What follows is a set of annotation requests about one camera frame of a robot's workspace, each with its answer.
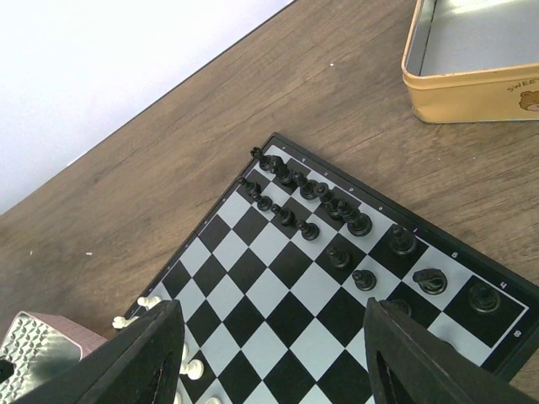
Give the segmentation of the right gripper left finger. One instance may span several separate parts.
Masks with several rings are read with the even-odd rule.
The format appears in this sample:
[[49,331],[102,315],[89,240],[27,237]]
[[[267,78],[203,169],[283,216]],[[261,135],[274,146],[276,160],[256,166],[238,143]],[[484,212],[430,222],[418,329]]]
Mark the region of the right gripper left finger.
[[173,403],[184,346],[177,300],[164,300],[17,403]]

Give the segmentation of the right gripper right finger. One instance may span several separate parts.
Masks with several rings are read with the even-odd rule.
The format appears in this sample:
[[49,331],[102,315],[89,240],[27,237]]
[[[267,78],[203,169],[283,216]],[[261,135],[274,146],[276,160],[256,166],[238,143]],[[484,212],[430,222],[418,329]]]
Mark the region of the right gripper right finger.
[[376,403],[536,403],[388,301],[367,301],[366,362]]

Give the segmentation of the white chess piece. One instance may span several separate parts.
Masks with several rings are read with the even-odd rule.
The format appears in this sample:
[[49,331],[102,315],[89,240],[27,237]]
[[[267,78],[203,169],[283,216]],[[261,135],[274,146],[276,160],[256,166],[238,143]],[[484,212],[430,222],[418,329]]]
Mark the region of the white chess piece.
[[112,327],[116,330],[120,330],[130,326],[133,322],[138,319],[138,316],[134,316],[131,319],[127,319],[123,316],[116,316],[112,321]]
[[141,296],[141,297],[139,297],[137,299],[136,303],[139,306],[146,308],[147,310],[151,310],[154,306],[156,306],[157,304],[159,304],[162,301],[163,301],[163,299],[158,295],[155,295],[155,296]]

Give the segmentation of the white chess pawn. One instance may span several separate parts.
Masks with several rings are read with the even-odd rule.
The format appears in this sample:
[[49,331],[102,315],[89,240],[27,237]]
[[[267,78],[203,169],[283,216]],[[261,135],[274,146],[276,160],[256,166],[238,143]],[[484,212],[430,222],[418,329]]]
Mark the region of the white chess pawn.
[[199,380],[204,374],[204,370],[204,363],[199,359],[193,359],[180,365],[179,374],[186,375],[191,380]]

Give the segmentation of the pink metal tin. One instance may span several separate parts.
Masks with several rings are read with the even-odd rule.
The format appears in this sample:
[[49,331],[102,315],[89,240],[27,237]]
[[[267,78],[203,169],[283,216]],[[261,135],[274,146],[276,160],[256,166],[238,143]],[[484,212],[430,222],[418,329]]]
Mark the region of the pink metal tin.
[[16,401],[106,342],[64,316],[19,312],[1,342],[1,402]]

